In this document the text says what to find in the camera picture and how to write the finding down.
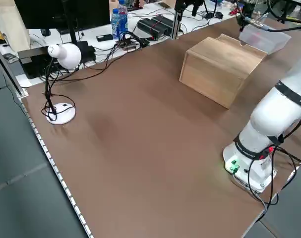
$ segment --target monitor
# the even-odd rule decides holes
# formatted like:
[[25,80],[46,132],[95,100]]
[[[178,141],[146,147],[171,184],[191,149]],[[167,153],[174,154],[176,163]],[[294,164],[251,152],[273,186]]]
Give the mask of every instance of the monitor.
[[[68,29],[61,0],[15,0],[27,29]],[[108,0],[68,0],[74,28],[84,30],[110,24]]]

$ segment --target water bottle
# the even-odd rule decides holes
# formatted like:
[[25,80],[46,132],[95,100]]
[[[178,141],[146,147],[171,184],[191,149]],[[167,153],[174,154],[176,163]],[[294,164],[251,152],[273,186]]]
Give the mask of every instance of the water bottle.
[[128,31],[128,12],[125,6],[125,0],[119,0],[119,13],[120,13],[120,32]]
[[120,15],[119,15],[118,8],[113,9],[112,33],[113,33],[113,39],[119,38],[119,36],[120,36]]

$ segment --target wooden box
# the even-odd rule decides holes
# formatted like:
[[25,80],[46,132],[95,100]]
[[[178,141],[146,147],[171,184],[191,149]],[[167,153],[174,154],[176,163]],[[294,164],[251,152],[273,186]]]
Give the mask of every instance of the wooden box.
[[229,108],[266,55],[224,34],[207,37],[186,51],[180,82]]

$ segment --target metal pole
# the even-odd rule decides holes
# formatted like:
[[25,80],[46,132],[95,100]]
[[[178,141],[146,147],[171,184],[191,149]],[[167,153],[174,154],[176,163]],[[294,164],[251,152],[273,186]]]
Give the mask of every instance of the metal pole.
[[172,33],[171,33],[171,39],[173,40],[175,40],[178,37],[181,20],[182,20],[182,11],[180,12],[175,10],[174,23],[172,25]]

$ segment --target black box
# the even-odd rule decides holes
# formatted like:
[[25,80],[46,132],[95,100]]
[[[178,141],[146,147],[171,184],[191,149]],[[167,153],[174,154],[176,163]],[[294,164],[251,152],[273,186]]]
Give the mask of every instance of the black box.
[[164,16],[161,16],[161,15],[154,16],[152,18],[152,20],[159,22],[159,24],[165,25],[167,27],[167,34],[171,35],[171,33],[172,33],[172,26],[174,24],[174,21],[172,21],[172,20],[170,20],[170,19],[168,19],[168,18],[166,18]]
[[29,79],[44,75],[45,68],[51,61],[48,46],[19,51],[18,58],[23,71]]
[[167,26],[149,18],[139,20],[137,27],[155,38],[159,38],[163,35],[169,36],[169,29]]

